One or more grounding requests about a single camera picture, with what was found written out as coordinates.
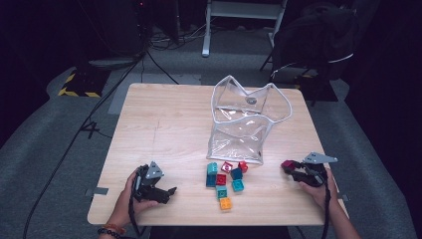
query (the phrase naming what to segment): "gray carpet floor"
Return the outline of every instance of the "gray carpet floor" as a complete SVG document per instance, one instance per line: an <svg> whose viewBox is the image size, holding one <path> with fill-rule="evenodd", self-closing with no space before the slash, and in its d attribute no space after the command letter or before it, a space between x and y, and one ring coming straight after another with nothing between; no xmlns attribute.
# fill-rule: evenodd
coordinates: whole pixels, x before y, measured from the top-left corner
<svg viewBox="0 0 422 239"><path fill-rule="evenodd" d="M202 85L213 86L227 75L243 86L262 87L268 82L271 64L259 69L271 51L267 32L220 31L212 35L209 58L202 58L202 38L176 50L149 52L171 75L200 76ZM0 150L0 238L21 238L28 215L48 179L53 180L41 198L28 225L27 238L96 238L96 225L87 221L91 198L87 189L97 186L118 114L110 114L113 96L94 113L100 133L75 138L78 129L99 102L97 98L59 97L58 92L72 69L51 80L50 100L15 131ZM125 69L111 72L104 93L114 86ZM131 78L163 74L146 56L130 72ZM416 238L405 198L384 168L370 141L344 102L348 85L331 82L338 102L317 102L309 110L331 165L352 223L363 238ZM307 238L319 238L321 226L301 227ZM292 238L301 238L289 227ZM329 229L327 238L334 238Z"/></svg>

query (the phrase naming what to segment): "chair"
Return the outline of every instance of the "chair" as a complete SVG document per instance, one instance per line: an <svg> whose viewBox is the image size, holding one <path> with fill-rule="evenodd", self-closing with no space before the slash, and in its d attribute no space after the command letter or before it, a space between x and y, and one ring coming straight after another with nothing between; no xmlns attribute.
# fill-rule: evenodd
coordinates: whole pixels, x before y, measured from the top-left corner
<svg viewBox="0 0 422 239"><path fill-rule="evenodd" d="M272 59L272 81L278 71L288 67L317 72L312 106L329 81L337 80L353 55L357 33L355 11L320 2L306 7L301 17L278 31L274 48L260 71Z"/></svg>

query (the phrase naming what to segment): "transparent container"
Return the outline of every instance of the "transparent container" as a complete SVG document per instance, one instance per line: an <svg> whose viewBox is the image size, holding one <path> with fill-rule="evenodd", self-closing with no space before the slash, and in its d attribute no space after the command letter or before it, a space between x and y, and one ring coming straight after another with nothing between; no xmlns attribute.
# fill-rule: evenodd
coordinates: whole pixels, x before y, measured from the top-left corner
<svg viewBox="0 0 422 239"><path fill-rule="evenodd" d="M271 128L292 115L291 103L274 84L247 91L232 76L214 87L211 109L207 158L259 164Z"/></svg>

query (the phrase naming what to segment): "wooden table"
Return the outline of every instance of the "wooden table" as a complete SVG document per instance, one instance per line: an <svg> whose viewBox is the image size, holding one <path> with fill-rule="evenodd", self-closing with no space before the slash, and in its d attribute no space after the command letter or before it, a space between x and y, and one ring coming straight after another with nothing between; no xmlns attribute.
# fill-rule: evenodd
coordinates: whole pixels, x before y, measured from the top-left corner
<svg viewBox="0 0 422 239"><path fill-rule="evenodd" d="M282 89L292 103L292 117L267 137L264 164L248 164L245 190L235 193L227 185L233 208L220 209L216 190L205 186L206 165L224 162L206 158L212 91L209 86L130 86L98 185L108 193L94 196L90 223L106 223L127 177L154 160L165 174L156 186L177 190L167 204L143 212L142 225L323 225L313 199L280 169L286 159L302 161L311 151L323 153L298 90Z"/></svg>

